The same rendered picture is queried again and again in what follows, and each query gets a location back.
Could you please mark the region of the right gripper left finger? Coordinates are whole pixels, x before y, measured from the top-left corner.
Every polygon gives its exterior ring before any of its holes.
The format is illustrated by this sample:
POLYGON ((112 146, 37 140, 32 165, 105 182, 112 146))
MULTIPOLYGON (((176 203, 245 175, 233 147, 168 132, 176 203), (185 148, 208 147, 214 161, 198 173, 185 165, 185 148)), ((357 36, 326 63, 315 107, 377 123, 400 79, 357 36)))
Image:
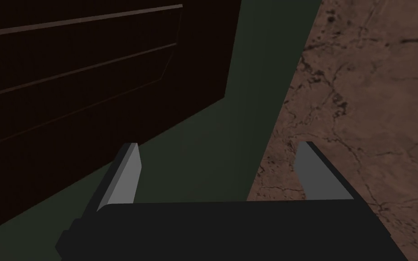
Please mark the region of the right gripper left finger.
POLYGON ((95 213, 108 204, 133 203, 140 172, 141 158, 138 144, 124 144, 93 193, 84 214, 95 213))

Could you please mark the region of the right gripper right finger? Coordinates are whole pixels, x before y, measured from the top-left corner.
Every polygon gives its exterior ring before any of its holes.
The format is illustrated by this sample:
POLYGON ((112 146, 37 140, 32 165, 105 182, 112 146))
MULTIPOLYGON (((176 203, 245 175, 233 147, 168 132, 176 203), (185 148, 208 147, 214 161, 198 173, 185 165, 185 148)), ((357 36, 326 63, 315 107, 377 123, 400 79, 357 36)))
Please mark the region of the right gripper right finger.
POLYGON ((358 198, 358 193, 312 142, 299 143, 294 171, 307 200, 358 198))

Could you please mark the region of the dark brown panelled door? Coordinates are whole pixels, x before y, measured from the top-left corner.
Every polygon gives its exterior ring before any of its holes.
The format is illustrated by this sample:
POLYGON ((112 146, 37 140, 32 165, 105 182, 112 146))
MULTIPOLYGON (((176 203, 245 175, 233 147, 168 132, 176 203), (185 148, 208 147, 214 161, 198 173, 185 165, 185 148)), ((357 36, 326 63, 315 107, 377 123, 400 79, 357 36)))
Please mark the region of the dark brown panelled door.
POLYGON ((0 0, 0 225, 225 95, 242 0, 0 0))

